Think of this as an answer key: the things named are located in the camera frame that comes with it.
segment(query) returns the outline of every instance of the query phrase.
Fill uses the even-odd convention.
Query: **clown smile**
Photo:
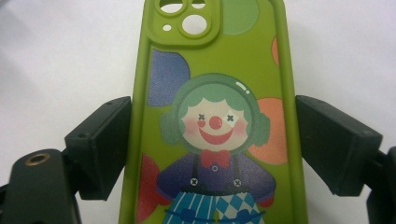
[[[233,129],[231,129],[229,132],[220,134],[220,135],[213,135],[210,133],[206,133],[202,129],[199,129],[199,132],[201,136],[206,140],[206,142],[212,144],[212,145],[221,145],[225,142],[227,142],[228,139],[230,139],[231,134],[233,133]]]

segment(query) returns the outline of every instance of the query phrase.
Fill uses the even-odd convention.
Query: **white surface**
[[[396,2],[285,0],[297,94],[324,100],[396,146]],[[23,155],[64,149],[101,104],[132,94],[143,1],[0,1],[0,185]],[[332,196],[304,165],[312,224],[368,223],[365,200]],[[84,224],[117,223],[109,200],[79,202]]]

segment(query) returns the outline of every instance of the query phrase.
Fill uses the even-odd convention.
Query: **headphones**
[[[240,80],[223,74],[205,74],[192,78],[178,90],[171,111],[163,114],[161,117],[163,140],[169,144],[175,144],[179,141],[191,152],[197,154],[201,152],[201,148],[191,145],[184,139],[183,129],[179,124],[182,119],[179,118],[179,113],[180,107],[189,94],[198,91],[203,86],[211,84],[221,85],[236,91],[242,96],[246,105],[249,107],[248,111],[250,112],[251,119],[248,121],[248,125],[250,125],[249,132],[247,133],[248,138],[244,144],[230,152],[235,155],[247,150],[252,145],[261,146],[265,144],[269,138],[270,120],[260,111],[257,100],[248,87]]]

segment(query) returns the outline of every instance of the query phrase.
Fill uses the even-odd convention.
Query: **green phone case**
[[[146,0],[130,133],[120,223],[307,223],[283,2]]]

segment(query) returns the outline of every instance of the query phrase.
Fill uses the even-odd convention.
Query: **red bow tie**
[[[204,149],[201,152],[201,164],[208,168],[213,164],[217,164],[223,168],[227,168],[230,165],[231,154],[227,150],[221,150],[219,152]]]

